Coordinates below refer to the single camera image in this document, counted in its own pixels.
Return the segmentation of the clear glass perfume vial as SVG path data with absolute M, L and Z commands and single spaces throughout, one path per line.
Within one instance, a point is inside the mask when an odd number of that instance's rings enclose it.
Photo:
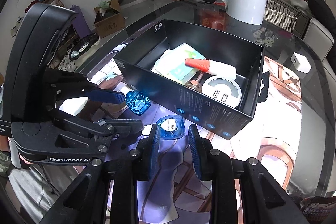
M 202 77 L 204 76 L 204 74 L 205 73 L 203 71 L 201 71 L 196 80 L 191 79 L 191 80 L 187 81 L 187 83 L 185 83 L 185 86 L 201 93 L 202 92 L 201 80 L 202 80 Z

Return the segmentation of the white tube red cap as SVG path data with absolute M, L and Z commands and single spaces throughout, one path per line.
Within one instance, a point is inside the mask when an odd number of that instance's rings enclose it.
M 218 61 L 186 58 L 185 65 L 213 76 L 222 76 L 229 80 L 235 80 L 237 76 L 237 71 L 234 66 Z

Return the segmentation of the blue bottle near box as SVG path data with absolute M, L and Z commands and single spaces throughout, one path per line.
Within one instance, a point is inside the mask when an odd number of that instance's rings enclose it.
M 136 115 L 142 115 L 151 106 L 150 99 L 138 91 L 129 91 L 126 94 L 126 105 Z

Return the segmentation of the wooden shoe rack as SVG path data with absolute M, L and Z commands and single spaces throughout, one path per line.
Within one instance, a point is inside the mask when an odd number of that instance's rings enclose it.
M 21 64 L 36 73 L 44 71 L 63 43 L 76 13 L 63 6 L 37 2 L 27 10 L 20 27 Z

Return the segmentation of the round white tin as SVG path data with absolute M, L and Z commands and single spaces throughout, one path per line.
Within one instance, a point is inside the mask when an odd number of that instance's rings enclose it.
M 202 93 L 232 108 L 236 108 L 242 100 L 242 90 L 237 82 L 220 76 L 206 79 Z

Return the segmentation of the black cardboard box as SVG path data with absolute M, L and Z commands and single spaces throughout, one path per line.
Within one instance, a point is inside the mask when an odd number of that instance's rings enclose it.
M 236 108 L 151 72 L 165 50 L 173 50 L 183 43 L 207 60 L 236 68 L 235 81 L 242 92 Z M 264 49 L 248 40 L 196 24 L 161 20 L 129 38 L 114 59 L 134 90 L 225 139 L 231 139 L 242 130 L 254 118 L 256 106 L 268 96 L 269 74 L 263 70 Z M 200 72 L 192 79 L 196 80 Z M 201 84 L 210 77 L 213 75 L 205 73 Z

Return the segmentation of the purple bag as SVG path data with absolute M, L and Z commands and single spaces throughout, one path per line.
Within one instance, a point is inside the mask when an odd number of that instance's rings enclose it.
M 91 30 L 88 27 L 88 24 L 84 18 L 84 15 L 79 6 L 72 5 L 70 10 L 76 13 L 76 18 L 73 20 L 72 25 L 78 34 L 79 38 L 84 38 L 91 34 Z

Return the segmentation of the anime print desk mat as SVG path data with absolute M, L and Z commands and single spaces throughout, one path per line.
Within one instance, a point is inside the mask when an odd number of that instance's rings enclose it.
M 258 104 L 254 119 L 230 140 L 200 128 L 214 149 L 232 159 L 256 158 L 286 188 L 297 157 L 301 130 L 301 84 L 298 75 L 266 58 L 269 91 Z M 178 139 L 162 139 L 155 173 L 137 185 L 140 223 L 208 223 L 213 184 L 197 178 L 187 132 Z

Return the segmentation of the brown cardboard box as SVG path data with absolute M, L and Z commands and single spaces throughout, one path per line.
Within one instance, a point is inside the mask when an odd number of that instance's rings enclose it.
M 125 28 L 125 19 L 121 13 L 118 0 L 101 1 L 94 8 L 96 18 L 94 26 L 100 38 L 109 36 Z

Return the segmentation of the green tissue pack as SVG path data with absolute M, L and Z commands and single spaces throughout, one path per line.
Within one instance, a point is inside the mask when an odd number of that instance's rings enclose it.
M 154 63 L 151 72 L 184 85 L 199 71 L 198 69 L 185 65 L 185 59 L 187 58 L 205 59 L 205 57 L 193 47 L 183 43 L 173 50 L 165 50 L 161 57 Z

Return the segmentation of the white power adapter cube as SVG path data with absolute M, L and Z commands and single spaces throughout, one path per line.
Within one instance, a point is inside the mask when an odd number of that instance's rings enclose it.
M 307 74 L 311 70 L 311 65 L 305 56 L 295 52 L 290 59 L 297 71 Z

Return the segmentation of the woven wicker basket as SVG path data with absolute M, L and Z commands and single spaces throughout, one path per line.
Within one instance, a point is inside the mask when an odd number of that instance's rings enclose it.
M 280 3 L 267 0 L 264 12 L 264 20 L 288 32 L 292 32 L 295 29 L 297 17 L 295 16 L 295 13 Z

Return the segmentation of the white sofa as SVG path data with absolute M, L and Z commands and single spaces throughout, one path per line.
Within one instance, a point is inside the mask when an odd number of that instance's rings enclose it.
M 335 79 L 335 73 L 327 61 L 327 54 L 334 45 L 334 39 L 329 30 L 317 19 L 311 18 L 303 41 L 317 54 L 326 71 Z

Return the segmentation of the black jacket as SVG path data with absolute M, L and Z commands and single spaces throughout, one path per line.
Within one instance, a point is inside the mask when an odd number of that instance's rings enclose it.
M 324 0 L 308 0 L 312 15 L 328 29 L 335 40 L 335 16 Z

